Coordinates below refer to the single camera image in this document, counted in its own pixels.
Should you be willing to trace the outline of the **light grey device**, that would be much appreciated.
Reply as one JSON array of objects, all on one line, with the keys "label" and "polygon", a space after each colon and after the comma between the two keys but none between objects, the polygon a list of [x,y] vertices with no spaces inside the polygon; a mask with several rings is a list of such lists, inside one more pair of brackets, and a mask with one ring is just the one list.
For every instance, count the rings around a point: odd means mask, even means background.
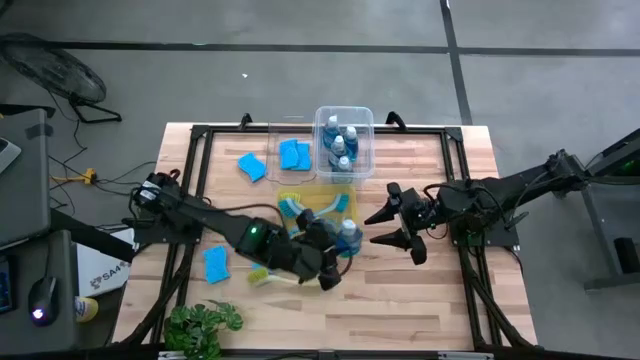
[{"label": "light grey device", "polygon": [[0,174],[20,156],[21,152],[19,146],[0,137]]}]

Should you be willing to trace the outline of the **black keyboard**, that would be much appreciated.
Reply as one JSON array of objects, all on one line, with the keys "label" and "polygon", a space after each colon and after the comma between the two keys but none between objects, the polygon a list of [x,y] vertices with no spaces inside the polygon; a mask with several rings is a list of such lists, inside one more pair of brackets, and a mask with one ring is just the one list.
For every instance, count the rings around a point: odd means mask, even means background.
[{"label": "black keyboard", "polygon": [[12,311],[14,302],[11,261],[6,256],[0,256],[0,314]]}]

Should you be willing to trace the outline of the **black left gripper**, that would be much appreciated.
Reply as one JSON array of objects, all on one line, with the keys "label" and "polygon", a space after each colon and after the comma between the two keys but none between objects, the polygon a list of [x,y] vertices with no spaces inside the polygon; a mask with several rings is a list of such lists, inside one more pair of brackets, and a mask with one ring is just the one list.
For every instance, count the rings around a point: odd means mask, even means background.
[{"label": "black left gripper", "polygon": [[341,226],[331,218],[316,216],[311,209],[299,215],[299,232],[291,239],[293,263],[291,272],[299,281],[319,281],[323,291],[336,287],[351,269],[354,253],[348,251],[348,261],[338,269],[336,235]]}]

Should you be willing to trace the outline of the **clear shallow plastic bin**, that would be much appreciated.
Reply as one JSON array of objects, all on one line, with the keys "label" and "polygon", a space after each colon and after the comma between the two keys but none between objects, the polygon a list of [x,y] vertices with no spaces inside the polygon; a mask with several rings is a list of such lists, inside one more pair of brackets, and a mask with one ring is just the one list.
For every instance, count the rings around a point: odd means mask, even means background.
[{"label": "clear shallow plastic bin", "polygon": [[[266,178],[279,185],[302,185],[316,179],[314,169],[314,126],[311,123],[272,122],[267,127],[267,174]],[[279,144],[287,139],[296,139],[297,143],[309,143],[312,166],[310,171],[282,170],[280,168]]]}]

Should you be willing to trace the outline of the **dark grey desk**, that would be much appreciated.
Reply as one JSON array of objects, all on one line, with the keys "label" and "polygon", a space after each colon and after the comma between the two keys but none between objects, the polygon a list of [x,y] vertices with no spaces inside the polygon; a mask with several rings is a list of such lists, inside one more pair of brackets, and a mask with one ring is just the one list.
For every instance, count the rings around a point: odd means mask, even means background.
[{"label": "dark grey desk", "polygon": [[[0,314],[0,355],[70,350],[78,345],[74,299],[77,295],[76,247],[68,231],[31,239],[0,251],[11,261],[14,309]],[[30,319],[28,294],[44,276],[57,278],[59,312],[48,326]]]}]

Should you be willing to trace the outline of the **black metal cart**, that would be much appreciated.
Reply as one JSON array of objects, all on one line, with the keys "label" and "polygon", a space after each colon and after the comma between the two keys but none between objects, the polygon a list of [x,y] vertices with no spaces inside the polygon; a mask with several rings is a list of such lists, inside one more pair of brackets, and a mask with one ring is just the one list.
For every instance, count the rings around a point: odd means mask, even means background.
[{"label": "black metal cart", "polygon": [[607,268],[584,290],[640,285],[640,128],[584,168],[591,179],[581,194]]}]

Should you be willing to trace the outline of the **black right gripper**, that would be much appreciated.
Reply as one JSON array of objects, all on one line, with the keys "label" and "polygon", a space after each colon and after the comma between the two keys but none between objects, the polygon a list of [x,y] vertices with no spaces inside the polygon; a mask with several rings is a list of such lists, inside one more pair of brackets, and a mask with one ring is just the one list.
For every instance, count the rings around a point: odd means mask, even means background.
[{"label": "black right gripper", "polygon": [[424,264],[427,260],[427,248],[423,239],[417,235],[420,230],[434,229],[441,223],[441,214],[437,202],[428,197],[421,197],[414,189],[402,192],[396,182],[388,183],[388,197],[383,207],[368,217],[365,225],[373,225],[391,221],[399,212],[403,230],[383,234],[370,239],[372,244],[391,246],[409,251],[415,265]]}]

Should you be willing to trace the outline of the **white cardboard box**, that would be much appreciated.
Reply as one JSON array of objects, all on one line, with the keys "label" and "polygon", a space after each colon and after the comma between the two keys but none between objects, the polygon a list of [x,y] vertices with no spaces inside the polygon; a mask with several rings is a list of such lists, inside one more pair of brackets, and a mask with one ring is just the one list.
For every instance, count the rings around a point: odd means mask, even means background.
[{"label": "white cardboard box", "polygon": [[81,297],[95,297],[121,288],[131,264],[77,244],[78,290]]}]

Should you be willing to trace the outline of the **black computer mouse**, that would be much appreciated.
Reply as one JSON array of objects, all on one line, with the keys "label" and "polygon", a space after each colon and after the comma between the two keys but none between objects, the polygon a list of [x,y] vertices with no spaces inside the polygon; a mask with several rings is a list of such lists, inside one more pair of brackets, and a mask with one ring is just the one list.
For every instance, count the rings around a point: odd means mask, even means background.
[{"label": "black computer mouse", "polygon": [[51,325],[59,312],[57,278],[45,276],[37,280],[28,294],[30,319],[37,327]]}]

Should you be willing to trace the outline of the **grey desk top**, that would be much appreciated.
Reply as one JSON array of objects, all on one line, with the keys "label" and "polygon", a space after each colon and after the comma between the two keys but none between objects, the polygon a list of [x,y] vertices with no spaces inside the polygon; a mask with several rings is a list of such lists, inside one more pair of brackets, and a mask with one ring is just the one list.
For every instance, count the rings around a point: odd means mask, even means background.
[{"label": "grey desk top", "polygon": [[48,138],[52,131],[42,110],[0,118],[0,137],[22,150],[0,174],[0,249],[50,226]]}]

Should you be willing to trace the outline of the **clear deep plastic bin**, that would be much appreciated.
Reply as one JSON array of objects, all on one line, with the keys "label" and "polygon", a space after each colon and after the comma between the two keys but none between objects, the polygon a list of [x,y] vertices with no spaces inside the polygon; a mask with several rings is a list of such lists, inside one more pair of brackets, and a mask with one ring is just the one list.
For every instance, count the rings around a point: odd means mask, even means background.
[{"label": "clear deep plastic bin", "polygon": [[344,135],[347,126],[354,126],[357,130],[359,151],[357,160],[351,162],[353,181],[350,184],[362,182],[371,177],[374,172],[374,123],[370,109],[360,106],[321,106],[314,117],[314,169],[317,175],[332,182],[333,167],[329,164],[330,148],[322,143],[322,128],[331,115],[338,117],[340,135]]}]

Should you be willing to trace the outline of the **yellow translucent plastic bin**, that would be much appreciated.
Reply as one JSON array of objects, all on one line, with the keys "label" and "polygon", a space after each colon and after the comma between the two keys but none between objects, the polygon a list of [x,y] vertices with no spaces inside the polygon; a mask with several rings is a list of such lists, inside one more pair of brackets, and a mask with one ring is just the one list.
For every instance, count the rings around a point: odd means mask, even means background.
[{"label": "yellow translucent plastic bin", "polygon": [[[358,216],[357,196],[356,196],[355,188],[353,186],[333,184],[333,185],[307,185],[307,186],[281,187],[277,192],[277,198],[276,198],[277,205],[279,201],[278,196],[281,192],[299,193],[301,195],[300,203],[304,207],[306,207],[306,209],[311,209],[313,213],[316,213],[326,208],[328,205],[330,205],[333,202],[336,195],[341,193],[347,194],[349,196],[349,202],[344,212],[342,213],[332,212],[332,213],[329,213],[328,215],[324,215],[323,217],[331,218],[332,220],[338,222],[340,226],[342,221],[345,219],[351,219],[356,224],[360,223],[359,216]],[[284,216],[285,226],[288,232],[290,232],[291,228],[294,225],[297,225],[296,218],[289,218]]]}]

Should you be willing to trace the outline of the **black aluminium table frame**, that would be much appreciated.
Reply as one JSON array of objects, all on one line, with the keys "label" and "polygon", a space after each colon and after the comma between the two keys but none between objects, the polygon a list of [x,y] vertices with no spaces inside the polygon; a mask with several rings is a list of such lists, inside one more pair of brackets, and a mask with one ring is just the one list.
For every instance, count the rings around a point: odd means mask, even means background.
[{"label": "black aluminium table frame", "polygon": [[[246,132],[232,123],[168,123],[161,143],[156,170],[182,171],[187,159],[192,128],[216,128],[204,196],[221,207],[266,201],[276,204],[278,184],[260,180],[251,185],[236,165],[244,153],[255,152],[266,159],[265,133],[249,124]],[[386,184],[398,182],[403,189],[445,180],[440,134],[446,130],[461,135],[471,175],[497,177],[493,148],[486,126],[408,126],[407,131],[390,125],[375,125],[375,169],[371,178],[356,190],[358,223],[372,215],[385,202]],[[414,266],[409,252],[369,243],[369,237],[394,231],[399,222],[366,228],[362,255],[355,257],[343,281],[323,292],[319,285],[296,287],[271,282],[254,287],[246,280],[251,262],[233,253],[227,245],[227,267],[231,277],[219,284],[205,280],[203,251],[223,245],[220,235],[205,231],[196,244],[185,303],[215,305],[209,300],[230,302],[239,310],[244,325],[238,332],[223,331],[223,350],[240,353],[267,350],[299,352],[334,350],[340,357],[409,351],[464,351],[472,349],[465,292],[459,255],[445,239],[427,242],[428,259]],[[168,245],[153,245],[133,259],[124,290],[113,341],[131,335],[157,300]],[[536,343],[524,280],[515,258],[505,250],[486,252],[495,300],[516,329],[529,342]]]}]

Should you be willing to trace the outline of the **black floor fan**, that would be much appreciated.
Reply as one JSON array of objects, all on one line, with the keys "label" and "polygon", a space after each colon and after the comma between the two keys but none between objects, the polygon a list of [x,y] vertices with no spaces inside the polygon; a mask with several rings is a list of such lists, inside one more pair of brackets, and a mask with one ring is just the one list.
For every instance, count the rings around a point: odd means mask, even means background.
[{"label": "black floor fan", "polygon": [[46,45],[28,33],[0,35],[0,59],[52,94],[67,100],[82,123],[121,122],[122,116],[99,106],[107,96],[103,79],[69,52]]}]

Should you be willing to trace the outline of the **yellow round container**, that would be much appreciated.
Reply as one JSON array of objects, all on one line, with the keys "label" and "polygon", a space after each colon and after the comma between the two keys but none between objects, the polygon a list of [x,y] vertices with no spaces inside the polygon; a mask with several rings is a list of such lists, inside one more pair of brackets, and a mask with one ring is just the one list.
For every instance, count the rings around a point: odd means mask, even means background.
[{"label": "yellow round container", "polygon": [[99,312],[99,303],[90,297],[76,296],[74,299],[75,319],[78,323],[91,321]]}]

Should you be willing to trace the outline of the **green artificial plant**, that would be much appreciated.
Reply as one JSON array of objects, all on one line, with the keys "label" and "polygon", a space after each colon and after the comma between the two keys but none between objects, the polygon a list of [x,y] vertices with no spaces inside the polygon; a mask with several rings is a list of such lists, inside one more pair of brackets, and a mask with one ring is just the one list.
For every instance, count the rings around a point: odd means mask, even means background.
[{"label": "green artificial plant", "polygon": [[220,360],[219,332],[239,331],[243,325],[242,316],[230,303],[176,306],[164,320],[165,348],[181,352],[187,360]]}]

